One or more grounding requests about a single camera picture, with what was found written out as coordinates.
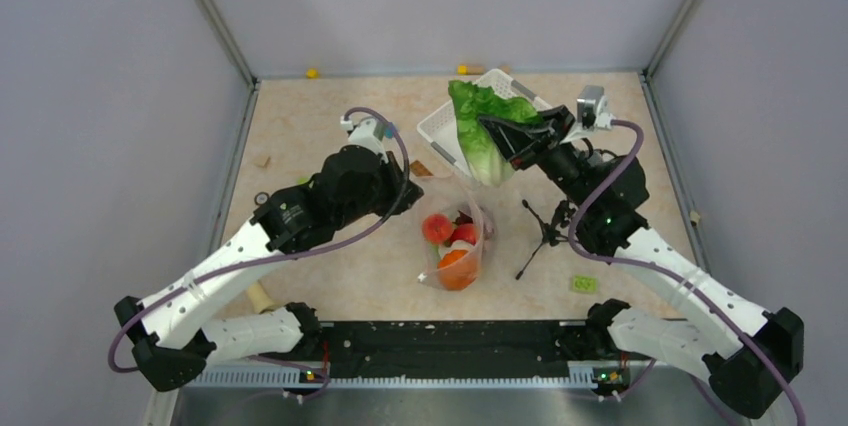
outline white plastic basket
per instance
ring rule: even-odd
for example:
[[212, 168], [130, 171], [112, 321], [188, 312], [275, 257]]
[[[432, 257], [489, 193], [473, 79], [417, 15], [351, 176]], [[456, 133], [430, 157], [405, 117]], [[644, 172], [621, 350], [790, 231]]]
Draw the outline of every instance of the white plastic basket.
[[[536, 93], [530, 91], [500, 69], [489, 70], [486, 74], [477, 78], [474, 84], [491, 86], [495, 90], [495, 94], [504, 99], [523, 96], [533, 103], [533, 107], [537, 111], [551, 109], [551, 105], [544, 99], [536, 96]], [[418, 123], [418, 133], [449, 165], [458, 169], [465, 177], [475, 181], [456, 139], [456, 116], [453, 114], [453, 103], [450, 100]]]

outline orange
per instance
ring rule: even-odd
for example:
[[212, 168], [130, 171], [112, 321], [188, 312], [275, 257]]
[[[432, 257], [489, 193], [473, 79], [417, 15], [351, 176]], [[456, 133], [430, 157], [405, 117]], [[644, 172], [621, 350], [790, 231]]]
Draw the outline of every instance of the orange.
[[461, 291], [477, 279], [479, 265], [476, 258], [465, 258], [468, 251], [455, 249], [439, 261], [439, 282], [448, 291]]

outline tripod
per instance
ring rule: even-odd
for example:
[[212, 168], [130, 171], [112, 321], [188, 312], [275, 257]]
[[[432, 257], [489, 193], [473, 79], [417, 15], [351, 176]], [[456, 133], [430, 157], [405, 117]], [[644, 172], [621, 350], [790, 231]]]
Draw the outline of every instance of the tripod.
[[530, 258], [524, 263], [524, 267], [521, 268], [521, 271], [515, 275], [515, 279], [519, 280], [522, 276], [524, 276], [524, 271], [527, 270], [527, 266], [530, 266], [530, 262], [533, 261], [533, 258], [536, 257], [536, 253], [542, 249], [546, 243], [551, 247], [557, 246], [560, 243], [567, 243], [568, 238], [565, 237], [562, 232], [560, 232], [560, 228], [565, 229], [571, 223], [571, 216], [577, 211], [575, 207], [569, 201], [560, 201], [559, 205], [554, 210], [554, 215], [551, 218], [550, 223], [546, 223], [542, 221], [542, 218], [530, 207], [530, 203], [527, 202], [526, 199], [521, 200], [521, 205], [527, 208], [530, 211], [530, 214], [536, 218], [536, 221], [539, 223], [539, 227], [542, 229], [542, 240], [539, 242], [539, 245], [536, 246], [536, 249], [530, 254]]

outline small toy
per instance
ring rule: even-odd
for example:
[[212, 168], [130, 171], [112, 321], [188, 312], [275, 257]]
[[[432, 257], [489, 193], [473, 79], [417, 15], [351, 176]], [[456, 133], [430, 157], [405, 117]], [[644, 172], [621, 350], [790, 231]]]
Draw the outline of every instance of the small toy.
[[571, 290], [575, 293], [594, 294], [598, 291], [598, 279], [591, 276], [574, 275], [571, 278]]
[[482, 64], [460, 64], [456, 67], [456, 74], [476, 75], [486, 72], [486, 68]]

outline red tomato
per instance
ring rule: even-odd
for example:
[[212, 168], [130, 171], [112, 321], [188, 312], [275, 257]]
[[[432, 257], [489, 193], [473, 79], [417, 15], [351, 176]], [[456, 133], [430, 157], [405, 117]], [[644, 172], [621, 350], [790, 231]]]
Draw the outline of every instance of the red tomato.
[[477, 230], [473, 224], [460, 224], [453, 231], [453, 234], [451, 234], [449, 241], [451, 243], [454, 241], [465, 241], [468, 244], [475, 245], [477, 244]]
[[421, 233], [433, 244], [444, 243], [453, 234], [453, 223], [444, 214], [431, 214], [421, 223]]

